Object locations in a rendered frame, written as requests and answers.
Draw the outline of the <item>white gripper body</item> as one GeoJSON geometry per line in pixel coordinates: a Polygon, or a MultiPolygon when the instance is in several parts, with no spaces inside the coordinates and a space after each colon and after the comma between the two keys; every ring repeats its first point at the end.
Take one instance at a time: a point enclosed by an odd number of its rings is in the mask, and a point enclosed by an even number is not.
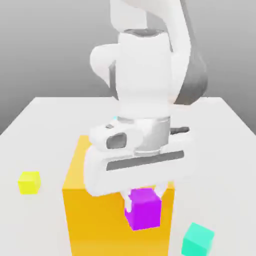
{"type": "Polygon", "coordinates": [[[171,137],[160,155],[136,159],[129,151],[101,152],[90,146],[84,159],[85,188],[90,195],[98,197],[177,182],[193,172],[192,146],[191,137],[171,137]]]}

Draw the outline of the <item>small purple cube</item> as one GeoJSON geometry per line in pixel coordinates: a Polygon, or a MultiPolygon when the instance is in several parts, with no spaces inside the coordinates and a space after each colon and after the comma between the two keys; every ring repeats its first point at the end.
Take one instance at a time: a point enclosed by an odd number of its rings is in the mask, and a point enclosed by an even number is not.
{"type": "Polygon", "coordinates": [[[162,200],[152,188],[132,189],[129,198],[131,211],[124,208],[124,215],[133,231],[160,226],[162,200]]]}

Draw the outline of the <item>small turquoise cube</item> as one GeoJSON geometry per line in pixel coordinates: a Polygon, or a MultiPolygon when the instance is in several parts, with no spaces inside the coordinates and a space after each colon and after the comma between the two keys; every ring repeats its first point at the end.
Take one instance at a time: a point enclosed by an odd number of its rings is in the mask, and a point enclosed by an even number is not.
{"type": "Polygon", "coordinates": [[[183,237],[181,254],[184,256],[208,256],[214,236],[214,231],[193,222],[183,237]]]}

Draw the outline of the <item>small yellow cube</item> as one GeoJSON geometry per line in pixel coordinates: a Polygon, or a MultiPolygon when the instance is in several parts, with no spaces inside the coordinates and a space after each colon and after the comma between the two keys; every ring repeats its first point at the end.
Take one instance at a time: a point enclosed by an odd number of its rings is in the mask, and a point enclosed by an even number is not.
{"type": "Polygon", "coordinates": [[[23,171],[18,179],[19,192],[22,195],[35,195],[41,187],[41,178],[38,171],[23,171]]]}

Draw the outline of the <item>large orange box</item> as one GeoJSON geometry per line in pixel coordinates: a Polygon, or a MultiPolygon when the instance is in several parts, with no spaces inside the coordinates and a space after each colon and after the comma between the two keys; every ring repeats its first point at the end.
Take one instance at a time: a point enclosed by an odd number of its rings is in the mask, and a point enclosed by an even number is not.
{"type": "Polygon", "coordinates": [[[133,231],[119,193],[91,196],[84,185],[88,136],[78,139],[62,194],[72,256],[168,256],[175,187],[162,197],[160,227],[133,231]]]}

